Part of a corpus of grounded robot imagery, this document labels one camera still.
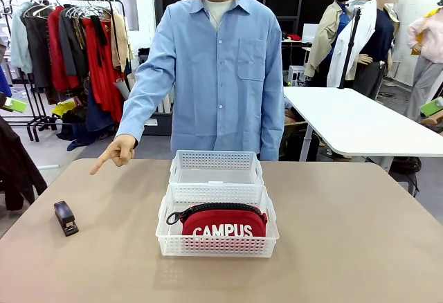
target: floor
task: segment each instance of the floor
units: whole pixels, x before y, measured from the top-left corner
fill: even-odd
[[[28,102],[24,93],[23,87],[15,88],[15,93],[13,94],[14,99],[18,99],[24,102]],[[46,99],[43,97],[42,102],[46,104]],[[46,113],[51,113],[54,106],[45,105]],[[7,118],[7,116],[18,116],[16,113],[6,113],[2,112],[1,115],[7,121],[20,120],[16,118]],[[24,116],[31,116],[32,112],[28,107]],[[83,147],[75,149],[68,152],[66,148],[71,142],[66,142],[60,140],[55,135],[57,132],[52,130],[44,130],[39,132],[40,142],[31,142],[28,137],[28,133],[25,127],[13,127],[14,131],[20,136],[21,142],[24,145],[26,151],[28,151],[30,157],[34,160],[36,166],[49,166],[49,165],[59,165],[59,168],[51,170],[42,170],[42,176],[45,181],[51,184],[63,171],[64,169],[73,162],[80,152],[84,149]],[[0,194],[0,237],[14,224],[16,220],[26,211],[25,206],[23,210],[9,212],[6,210],[4,203],[4,195]]]
[[[408,103],[409,92],[408,89],[397,86],[382,86],[378,101],[402,113]],[[19,99],[23,95],[18,92],[14,97]],[[46,110],[51,112],[52,109],[50,106],[46,106]],[[40,132],[40,143],[29,141],[26,128],[15,128],[15,131],[21,136],[24,147],[37,166],[60,165],[60,168],[42,171],[42,175],[48,184],[51,184],[73,160],[99,157],[112,141],[112,137],[110,137],[99,140],[88,147],[81,147],[68,152],[66,148],[69,142],[58,139],[54,131]],[[319,151],[318,160],[333,161],[326,154],[326,151],[326,147]],[[170,139],[168,137],[144,136],[136,149],[136,158],[172,159]],[[355,157],[352,161],[363,161],[363,158]],[[422,171],[417,175],[420,189],[417,200],[443,224],[443,185],[441,184],[443,158],[423,158],[422,163]],[[0,237],[25,211],[25,209],[20,212],[6,211],[3,196],[0,195]]]

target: zipper pull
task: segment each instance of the zipper pull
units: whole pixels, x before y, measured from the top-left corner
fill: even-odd
[[[174,212],[166,219],[166,223],[170,226],[174,225],[177,222],[179,222],[181,219],[188,218],[192,214],[192,212],[193,212],[192,208],[188,208],[186,211],[183,212]]]

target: green object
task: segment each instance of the green object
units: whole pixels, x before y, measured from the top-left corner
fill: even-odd
[[[443,98],[439,97],[434,101],[424,104],[421,107],[422,113],[428,118],[443,109]]]
[[[18,111],[19,113],[24,113],[26,110],[26,106],[27,104],[25,102],[8,98],[3,108],[9,109],[11,111]]]

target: white plastic basket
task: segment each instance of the white plastic basket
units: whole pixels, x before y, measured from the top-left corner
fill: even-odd
[[[254,152],[177,151],[169,182],[263,185],[262,175]]]
[[[166,223],[173,212],[202,203],[244,203],[259,208],[268,216],[266,237],[184,236],[180,221],[172,226]],[[279,238],[275,220],[264,186],[170,184],[161,201],[156,236],[163,256],[270,258]]]

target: shirt pocket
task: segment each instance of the shirt pocket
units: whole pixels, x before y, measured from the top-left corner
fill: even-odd
[[[241,38],[238,51],[238,77],[241,80],[263,82],[266,70],[266,42]]]

